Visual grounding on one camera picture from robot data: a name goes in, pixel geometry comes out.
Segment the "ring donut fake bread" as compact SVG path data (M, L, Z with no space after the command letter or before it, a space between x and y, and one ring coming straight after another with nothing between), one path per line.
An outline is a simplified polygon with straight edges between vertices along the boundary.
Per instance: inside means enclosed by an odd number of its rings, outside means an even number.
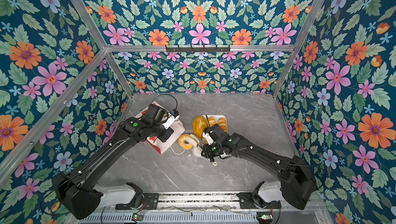
M193 145L190 143L192 137L188 134L183 134L178 138L179 146L184 150L190 150L193 148Z

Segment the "yellow oval fake bread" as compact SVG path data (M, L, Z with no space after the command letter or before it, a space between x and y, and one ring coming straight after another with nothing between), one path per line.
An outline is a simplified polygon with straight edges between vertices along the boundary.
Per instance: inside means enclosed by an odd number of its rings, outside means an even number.
M203 132L207 127L207 119L202 115L197 116L192 122L194 135L199 139L203 137Z

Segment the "long fake bread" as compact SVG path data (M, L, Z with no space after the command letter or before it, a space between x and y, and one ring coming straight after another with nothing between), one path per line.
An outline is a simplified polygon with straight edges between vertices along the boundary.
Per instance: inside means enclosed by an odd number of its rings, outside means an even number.
M221 127L221 129L224 132L227 132L227 122L226 122L225 118L223 118L223 117L219 118L218 119L218 125Z

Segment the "red white paper bag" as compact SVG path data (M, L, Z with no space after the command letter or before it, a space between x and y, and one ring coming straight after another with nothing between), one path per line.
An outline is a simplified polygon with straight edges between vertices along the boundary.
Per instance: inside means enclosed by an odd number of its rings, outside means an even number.
M146 138L146 141L160 154L164 154L184 133L185 128L179 120L180 114L176 109L166 110L157 102L152 102L135 117L143 119L148 124L158 126L159 130Z

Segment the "round fake bread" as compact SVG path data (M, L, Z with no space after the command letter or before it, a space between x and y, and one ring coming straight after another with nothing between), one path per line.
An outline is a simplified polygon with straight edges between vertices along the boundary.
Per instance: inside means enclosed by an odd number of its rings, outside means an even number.
M217 124L214 117L208 117L209 126L212 127L213 125Z

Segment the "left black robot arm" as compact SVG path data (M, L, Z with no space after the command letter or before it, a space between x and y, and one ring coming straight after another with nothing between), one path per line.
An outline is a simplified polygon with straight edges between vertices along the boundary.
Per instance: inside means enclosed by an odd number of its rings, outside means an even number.
M167 140L173 134L171 125L179 118L179 112L150 104L140 117L130 117L122 122L112 139L103 145L87 161L66 174L52 179L60 203L78 220L97 209L112 205L127 205L139 209L143 204L143 191L134 183L120 186L99 186L102 175L124 155L126 151L149 137Z

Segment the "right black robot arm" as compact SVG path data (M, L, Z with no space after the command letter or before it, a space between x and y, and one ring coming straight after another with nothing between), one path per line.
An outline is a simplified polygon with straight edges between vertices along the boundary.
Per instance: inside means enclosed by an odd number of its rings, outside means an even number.
M235 157L247 160L276 178L276 181L258 184L247 198L259 209L285 201L298 210L304 210L310 200L316 180L309 166L300 157L277 155L252 143L244 136L228 134L219 125L204 128L200 135L189 134L186 142L200 149L201 156L214 162Z

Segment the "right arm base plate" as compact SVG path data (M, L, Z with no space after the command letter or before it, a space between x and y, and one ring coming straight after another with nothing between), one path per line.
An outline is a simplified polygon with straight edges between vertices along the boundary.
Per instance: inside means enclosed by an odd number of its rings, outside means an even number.
M282 207L279 201L266 202L253 192L237 193L241 209L280 209Z

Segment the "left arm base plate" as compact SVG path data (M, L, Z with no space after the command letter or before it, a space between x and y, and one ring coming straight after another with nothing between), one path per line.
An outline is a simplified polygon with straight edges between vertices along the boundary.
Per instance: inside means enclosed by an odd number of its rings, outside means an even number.
M116 210L156 210L159 203L158 193L141 193L130 203L117 204Z

